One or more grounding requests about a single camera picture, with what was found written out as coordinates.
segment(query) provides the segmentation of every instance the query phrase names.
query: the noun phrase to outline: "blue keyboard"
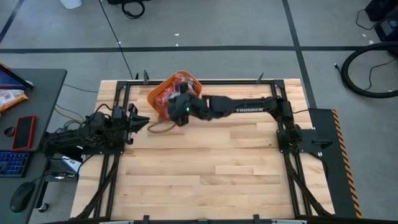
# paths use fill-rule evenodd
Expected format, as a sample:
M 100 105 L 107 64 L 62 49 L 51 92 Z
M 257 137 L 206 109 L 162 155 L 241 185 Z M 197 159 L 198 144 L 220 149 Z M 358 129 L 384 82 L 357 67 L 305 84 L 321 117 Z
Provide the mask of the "blue keyboard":
M 30 152 L 0 152 L 0 177 L 24 177 Z

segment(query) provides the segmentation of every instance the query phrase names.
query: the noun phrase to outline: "computer mouse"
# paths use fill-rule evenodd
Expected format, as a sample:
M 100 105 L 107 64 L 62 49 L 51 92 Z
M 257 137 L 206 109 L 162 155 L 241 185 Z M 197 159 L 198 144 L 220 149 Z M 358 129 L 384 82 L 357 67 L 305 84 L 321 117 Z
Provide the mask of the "computer mouse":
M 34 189 L 35 184 L 32 182 L 25 182 L 21 184 L 11 198 L 10 210 L 14 213 L 19 213 L 25 210 Z

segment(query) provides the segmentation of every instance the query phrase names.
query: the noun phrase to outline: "smartphone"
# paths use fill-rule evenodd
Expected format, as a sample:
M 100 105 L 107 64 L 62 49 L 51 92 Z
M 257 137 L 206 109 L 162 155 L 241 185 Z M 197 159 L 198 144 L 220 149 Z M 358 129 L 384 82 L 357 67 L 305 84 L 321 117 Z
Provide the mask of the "smartphone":
M 36 117 L 34 115 L 18 118 L 14 141 L 12 143 L 12 151 L 30 149 L 32 146 L 35 119 Z

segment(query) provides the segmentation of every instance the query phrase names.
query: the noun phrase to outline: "black cable coil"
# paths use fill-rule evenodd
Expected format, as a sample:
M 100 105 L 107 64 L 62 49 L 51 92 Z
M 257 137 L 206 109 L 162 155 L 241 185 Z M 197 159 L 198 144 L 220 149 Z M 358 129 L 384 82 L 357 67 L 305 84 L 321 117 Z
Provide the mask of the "black cable coil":
M 122 0 L 122 11 L 123 11 L 124 15 L 125 15 L 127 18 L 130 18 L 130 19 L 138 19 L 138 18 L 140 18 L 142 15 L 144 15 L 144 12 L 145 12 L 145 5 L 144 5 L 144 3 L 142 3 L 141 0 L 135 0 L 135 1 L 133 1 L 133 2 L 136 2 L 136 3 L 138 3 L 138 4 L 141 6 L 142 9 L 141 9 L 141 12 L 140 12 L 139 14 L 134 15 L 134 14 L 132 14 L 131 12 L 125 10 L 124 7 L 125 7 L 126 4 L 128 3 L 128 2 L 126 2 L 126 0 Z
M 361 95 L 361 96 L 366 96 L 370 98 L 391 98 L 398 96 L 398 90 L 394 91 L 389 91 L 385 93 L 374 93 L 371 91 L 363 90 L 356 86 L 350 79 L 348 75 L 348 67 L 351 64 L 351 62 L 361 54 L 371 51 L 371 50 L 389 50 L 392 48 L 398 48 L 398 42 L 383 42 L 383 43 L 378 43 L 378 44 L 372 44 L 369 46 L 365 46 L 360 48 L 359 50 L 355 51 L 352 53 L 348 58 L 344 61 L 344 64 L 341 68 L 341 79 L 343 83 L 346 85 L 347 88 L 349 88 L 351 91 Z

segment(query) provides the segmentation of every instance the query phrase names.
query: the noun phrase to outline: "wooden tabletop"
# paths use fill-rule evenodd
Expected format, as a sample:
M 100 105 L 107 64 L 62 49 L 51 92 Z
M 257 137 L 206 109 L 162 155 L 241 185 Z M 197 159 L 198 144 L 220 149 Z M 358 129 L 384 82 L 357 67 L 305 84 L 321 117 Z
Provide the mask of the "wooden tabletop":
M 284 81 L 293 111 L 307 109 L 300 80 Z M 101 82 L 96 107 L 113 105 L 116 82 Z M 147 103 L 154 87 L 133 86 L 129 95 L 129 102 L 137 106 L 139 115 L 150 117 L 150 123 L 157 121 L 157 113 Z M 265 85 L 204 85 L 202 93 L 231 98 L 272 95 Z M 106 108 L 101 111 L 110 114 Z M 312 127 L 308 111 L 294 118 L 301 128 Z M 164 134 L 152 134 L 144 127 L 120 158 L 112 219 L 142 220 L 144 215 L 151 220 L 252 219 L 254 214 L 294 218 L 276 129 L 268 113 L 232 114 L 212 121 L 191 117 L 188 125 Z M 322 163 L 308 154 L 301 157 L 308 188 L 333 213 Z M 103 156 L 93 156 L 81 168 L 71 217 L 97 191 L 102 161 Z M 304 214 L 302 196 L 297 193 Z

